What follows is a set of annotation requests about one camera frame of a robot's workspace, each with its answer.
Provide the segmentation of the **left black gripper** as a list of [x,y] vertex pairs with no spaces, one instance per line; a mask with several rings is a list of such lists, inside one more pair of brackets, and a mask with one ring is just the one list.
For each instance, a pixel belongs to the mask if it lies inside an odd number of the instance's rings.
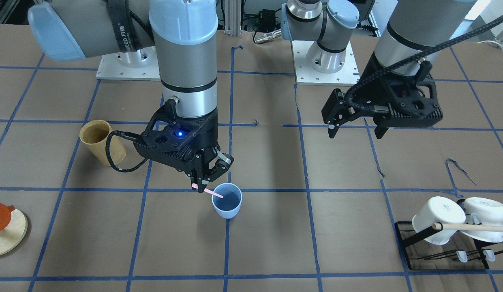
[[[431,127],[443,119],[438,103],[437,88],[430,72],[432,63],[418,64],[417,73],[405,76],[387,73],[353,93],[353,101],[378,107],[388,107],[388,112],[374,114],[376,139],[382,139],[390,127]],[[328,136],[333,139],[340,126],[366,117],[367,111],[353,108],[345,93],[334,89],[322,110],[322,119],[328,125]]]

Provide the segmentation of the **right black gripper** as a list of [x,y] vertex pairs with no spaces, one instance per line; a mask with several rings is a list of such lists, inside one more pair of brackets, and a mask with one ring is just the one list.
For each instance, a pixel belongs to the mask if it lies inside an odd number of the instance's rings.
[[[175,99],[168,99],[133,145],[146,159],[190,173],[192,190],[203,193],[203,179],[214,182],[229,170],[234,158],[217,146],[217,109],[200,118],[181,118],[177,105]],[[210,168],[213,159],[215,166]]]

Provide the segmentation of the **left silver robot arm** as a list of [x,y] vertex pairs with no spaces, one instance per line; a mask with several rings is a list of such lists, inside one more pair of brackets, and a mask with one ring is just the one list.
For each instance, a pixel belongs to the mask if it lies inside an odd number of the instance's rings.
[[[474,6],[473,0],[400,0],[389,18],[356,91],[332,91],[322,108],[328,135],[357,118],[371,116],[381,139],[392,127],[431,127],[443,119],[430,72],[438,52]],[[322,73],[345,63],[346,46],[361,22],[354,1],[289,0],[281,8],[281,31],[289,41],[311,41],[306,57]]]

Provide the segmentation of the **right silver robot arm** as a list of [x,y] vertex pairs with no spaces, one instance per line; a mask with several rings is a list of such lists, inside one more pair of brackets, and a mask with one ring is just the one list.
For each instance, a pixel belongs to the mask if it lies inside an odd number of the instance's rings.
[[112,131],[133,142],[145,161],[184,172],[202,193],[229,170],[233,157],[218,144],[216,31],[214,0],[43,1],[29,8],[38,45],[57,62],[155,47],[164,104],[140,133]]

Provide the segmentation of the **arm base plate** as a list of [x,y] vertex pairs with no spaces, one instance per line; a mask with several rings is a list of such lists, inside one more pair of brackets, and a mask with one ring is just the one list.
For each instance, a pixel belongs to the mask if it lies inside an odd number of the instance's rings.
[[331,53],[315,41],[292,41],[298,85],[352,86],[360,79],[351,43],[346,50]]
[[159,81],[155,47],[103,55],[96,78],[111,81]]

